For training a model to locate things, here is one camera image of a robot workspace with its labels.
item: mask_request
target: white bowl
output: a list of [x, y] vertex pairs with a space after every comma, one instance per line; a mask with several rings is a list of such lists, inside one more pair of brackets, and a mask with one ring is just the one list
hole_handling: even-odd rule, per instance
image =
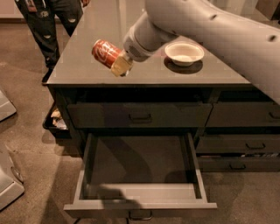
[[193, 62], [204, 57], [204, 51], [198, 44], [192, 42], [172, 42], [165, 48], [165, 53], [174, 64], [180, 67], [189, 67]]

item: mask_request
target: gray floor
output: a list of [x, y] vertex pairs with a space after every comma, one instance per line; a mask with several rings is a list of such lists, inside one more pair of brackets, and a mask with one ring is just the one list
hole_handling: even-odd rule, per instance
[[[68, 37], [58, 25], [60, 48]], [[0, 86], [17, 113], [0, 122], [0, 141], [24, 177], [25, 193], [0, 212], [0, 223], [74, 223], [63, 211], [71, 203], [81, 158], [68, 141], [56, 142], [42, 123], [53, 103], [43, 57], [26, 24], [0, 24]], [[207, 217], [160, 218], [147, 224], [278, 224], [280, 174], [203, 173], [206, 194], [218, 210]], [[83, 219], [79, 223], [125, 224], [124, 219]]]

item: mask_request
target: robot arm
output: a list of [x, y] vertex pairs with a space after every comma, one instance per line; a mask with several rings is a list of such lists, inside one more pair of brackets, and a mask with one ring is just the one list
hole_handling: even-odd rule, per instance
[[280, 104], [280, 30], [220, 10], [207, 0], [146, 0], [146, 12], [124, 38], [134, 61], [185, 36], [231, 66]]

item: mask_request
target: cabinet top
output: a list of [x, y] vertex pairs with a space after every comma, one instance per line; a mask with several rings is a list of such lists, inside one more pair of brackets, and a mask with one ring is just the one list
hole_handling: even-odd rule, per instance
[[[94, 0], [85, 9], [69, 39], [48, 84], [103, 87], [246, 85], [242, 76], [204, 48], [202, 61], [190, 67], [174, 66], [165, 55], [165, 45], [145, 62], [135, 62], [129, 75], [115, 77], [91, 54], [98, 39], [123, 48], [123, 37], [144, 12], [144, 0]], [[179, 37], [174, 41], [187, 40]]]

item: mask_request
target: can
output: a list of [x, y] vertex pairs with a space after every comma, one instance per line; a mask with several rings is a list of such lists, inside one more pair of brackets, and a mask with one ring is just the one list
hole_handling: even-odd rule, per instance
[[96, 60], [111, 68], [121, 51], [121, 49], [108, 41], [99, 39], [94, 44], [92, 54]]

